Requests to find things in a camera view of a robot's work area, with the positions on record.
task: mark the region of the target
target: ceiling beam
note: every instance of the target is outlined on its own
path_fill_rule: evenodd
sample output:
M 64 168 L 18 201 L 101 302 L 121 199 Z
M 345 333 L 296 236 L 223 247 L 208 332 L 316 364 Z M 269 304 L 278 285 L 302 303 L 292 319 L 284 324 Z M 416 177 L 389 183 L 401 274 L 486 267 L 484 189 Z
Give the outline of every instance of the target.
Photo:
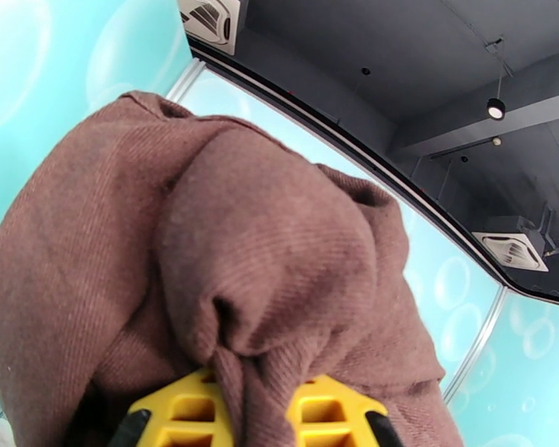
M 515 72 L 502 82 L 507 106 L 503 121 L 487 117 L 486 105 L 497 81 L 419 118 L 401 123 L 389 154 L 428 156 L 473 142 L 559 119 L 559 54 Z

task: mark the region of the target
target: ceiling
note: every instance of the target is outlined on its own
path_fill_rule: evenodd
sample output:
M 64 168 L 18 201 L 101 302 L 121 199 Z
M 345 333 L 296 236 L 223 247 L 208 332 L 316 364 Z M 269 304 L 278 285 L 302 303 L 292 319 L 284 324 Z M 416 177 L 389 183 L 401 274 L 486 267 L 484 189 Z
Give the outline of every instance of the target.
M 550 272 L 506 270 L 559 295 L 559 0 L 249 0 L 234 58 L 388 158 L 468 231 L 497 215 L 538 226 L 551 209 Z M 502 68 L 499 122 L 485 107 Z

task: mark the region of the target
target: ceiling air conditioner vent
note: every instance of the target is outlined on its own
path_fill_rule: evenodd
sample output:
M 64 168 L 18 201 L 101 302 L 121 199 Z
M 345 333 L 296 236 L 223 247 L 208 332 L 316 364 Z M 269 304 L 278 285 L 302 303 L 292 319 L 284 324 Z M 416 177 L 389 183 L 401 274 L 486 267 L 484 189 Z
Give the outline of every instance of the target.
M 480 233 L 475 237 L 506 267 L 548 272 L 549 269 L 524 233 Z
M 187 34 L 234 55 L 248 0 L 178 0 Z

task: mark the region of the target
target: black spotlight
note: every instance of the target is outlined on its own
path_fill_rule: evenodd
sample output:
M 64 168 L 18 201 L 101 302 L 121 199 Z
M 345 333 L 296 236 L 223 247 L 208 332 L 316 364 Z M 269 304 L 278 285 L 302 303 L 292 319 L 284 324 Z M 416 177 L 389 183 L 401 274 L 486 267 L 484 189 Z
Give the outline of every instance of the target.
M 499 98 L 487 102 L 487 113 L 493 120 L 501 121 L 505 117 L 505 103 Z

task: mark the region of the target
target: brown fabric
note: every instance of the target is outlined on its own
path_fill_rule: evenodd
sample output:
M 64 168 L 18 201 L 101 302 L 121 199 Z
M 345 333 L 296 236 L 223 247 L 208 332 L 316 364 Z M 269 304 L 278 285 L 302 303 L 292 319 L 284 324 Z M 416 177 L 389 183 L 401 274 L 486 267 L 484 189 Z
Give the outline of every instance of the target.
M 237 446 L 292 446 L 283 414 L 320 373 L 386 403 L 407 447 L 461 446 L 407 252 L 397 203 L 371 183 L 244 121 L 125 95 L 63 139 L 0 227 L 17 445 L 62 445 L 81 400 L 114 427 L 210 364 Z

